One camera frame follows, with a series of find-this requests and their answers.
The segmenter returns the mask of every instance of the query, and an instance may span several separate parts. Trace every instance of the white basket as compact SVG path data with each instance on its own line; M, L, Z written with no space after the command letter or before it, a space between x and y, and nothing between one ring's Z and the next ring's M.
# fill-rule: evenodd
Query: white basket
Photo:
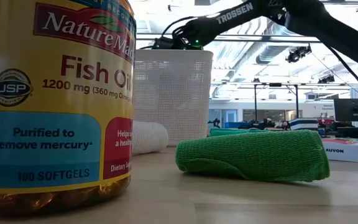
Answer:
M169 146L205 138L212 57L202 50L137 50L134 120L162 124Z

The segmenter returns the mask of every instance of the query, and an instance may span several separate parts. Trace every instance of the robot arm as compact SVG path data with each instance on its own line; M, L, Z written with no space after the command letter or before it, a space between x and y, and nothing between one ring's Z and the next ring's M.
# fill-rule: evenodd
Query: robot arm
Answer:
M217 35L260 16L323 44L358 62L358 31L329 15L319 0L246 0L213 17L198 17L173 31L173 38L205 46Z

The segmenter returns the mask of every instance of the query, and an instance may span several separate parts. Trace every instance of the wooden table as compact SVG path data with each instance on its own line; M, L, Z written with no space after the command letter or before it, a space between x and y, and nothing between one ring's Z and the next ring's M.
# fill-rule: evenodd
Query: wooden table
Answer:
M358 163L330 162L324 181L271 184L183 174L175 149L133 158L128 191L112 202L63 215L0 223L358 224Z

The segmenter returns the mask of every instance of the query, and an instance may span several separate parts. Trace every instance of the box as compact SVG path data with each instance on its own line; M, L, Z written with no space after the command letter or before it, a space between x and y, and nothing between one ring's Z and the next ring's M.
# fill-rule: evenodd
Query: box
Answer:
M358 162L358 139L323 139L324 150L329 160Z

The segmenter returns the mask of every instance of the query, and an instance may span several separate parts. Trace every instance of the paper towel roll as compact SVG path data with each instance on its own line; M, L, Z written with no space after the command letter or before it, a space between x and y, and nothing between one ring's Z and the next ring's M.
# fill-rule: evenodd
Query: paper towel roll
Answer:
M168 132L161 124L134 121L132 155L159 152L168 144Z

